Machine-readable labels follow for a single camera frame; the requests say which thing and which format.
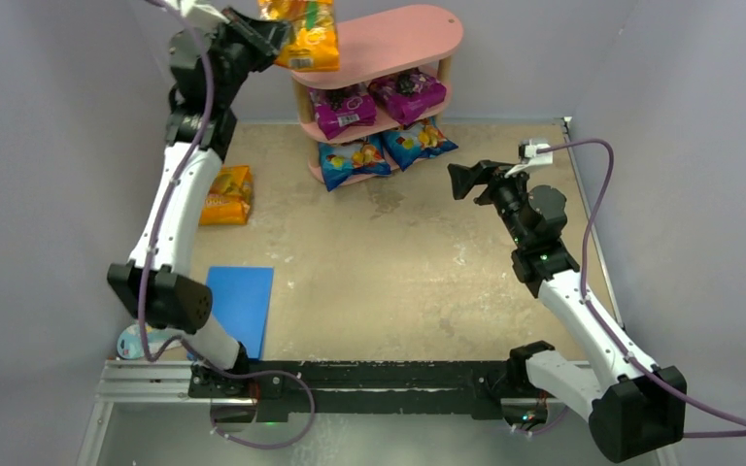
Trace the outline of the orange candy bag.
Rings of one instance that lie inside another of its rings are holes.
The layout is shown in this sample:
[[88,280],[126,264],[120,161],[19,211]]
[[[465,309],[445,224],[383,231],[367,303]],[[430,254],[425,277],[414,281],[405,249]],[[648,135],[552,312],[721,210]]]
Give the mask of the orange candy bag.
[[251,168],[247,165],[223,167],[206,196],[199,224],[245,225],[249,221],[253,200]]
[[297,72],[340,69],[339,40],[333,0],[258,0],[259,17],[287,21],[287,41],[275,64]]

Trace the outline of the blue candy bag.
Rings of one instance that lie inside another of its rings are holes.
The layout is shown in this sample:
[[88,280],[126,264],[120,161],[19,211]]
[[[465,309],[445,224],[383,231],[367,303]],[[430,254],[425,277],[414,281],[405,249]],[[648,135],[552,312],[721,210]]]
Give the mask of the blue candy bag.
[[319,167],[327,191],[356,175],[389,176],[392,172],[377,135],[342,144],[318,143]]
[[402,171],[418,160],[435,158],[458,149],[458,144],[440,130],[435,116],[383,131],[379,137],[384,150]]

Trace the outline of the purple candy bag front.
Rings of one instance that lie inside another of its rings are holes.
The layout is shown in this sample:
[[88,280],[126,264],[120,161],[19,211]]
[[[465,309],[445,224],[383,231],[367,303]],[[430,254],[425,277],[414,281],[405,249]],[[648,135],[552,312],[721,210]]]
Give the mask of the purple candy bag front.
[[315,121],[327,140],[352,126],[371,126],[376,122],[377,105],[364,83],[335,89],[309,89]]

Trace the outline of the purple candy bag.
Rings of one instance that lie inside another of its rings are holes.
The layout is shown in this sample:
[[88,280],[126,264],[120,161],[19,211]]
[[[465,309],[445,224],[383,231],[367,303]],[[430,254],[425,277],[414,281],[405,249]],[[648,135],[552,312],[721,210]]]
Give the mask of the purple candy bag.
[[447,87],[418,68],[376,78],[368,92],[400,125],[413,123],[447,97]]
[[376,122],[377,105],[364,83],[335,89],[309,89],[315,121],[327,140],[352,126],[371,126]]

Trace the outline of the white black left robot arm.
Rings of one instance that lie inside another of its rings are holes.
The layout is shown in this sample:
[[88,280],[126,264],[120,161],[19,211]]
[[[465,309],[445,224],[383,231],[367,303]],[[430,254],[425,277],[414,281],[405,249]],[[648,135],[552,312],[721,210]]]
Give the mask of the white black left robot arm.
[[192,279],[189,262],[206,197],[225,159],[237,117],[231,106],[251,73],[271,67],[291,36],[283,19],[249,17],[207,1],[157,1],[182,26],[169,42],[173,85],[168,92],[163,167],[148,220],[107,281],[135,319],[145,358],[156,362],[148,328],[165,330],[224,377],[253,377],[243,343],[212,312],[213,292]]

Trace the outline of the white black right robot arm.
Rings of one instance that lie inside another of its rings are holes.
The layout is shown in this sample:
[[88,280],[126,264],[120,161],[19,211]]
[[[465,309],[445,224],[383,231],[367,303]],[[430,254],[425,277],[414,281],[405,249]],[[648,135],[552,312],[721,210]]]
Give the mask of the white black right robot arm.
[[677,368],[657,366],[597,303],[561,239],[565,196],[549,185],[529,188],[529,175],[513,164],[451,163],[448,173],[457,200],[484,187],[474,202],[494,207],[510,233],[518,281],[565,326],[590,365],[581,369],[539,341],[510,351],[502,381],[555,396],[587,422],[597,448],[612,462],[681,441],[685,404],[662,385],[686,392],[687,382]]

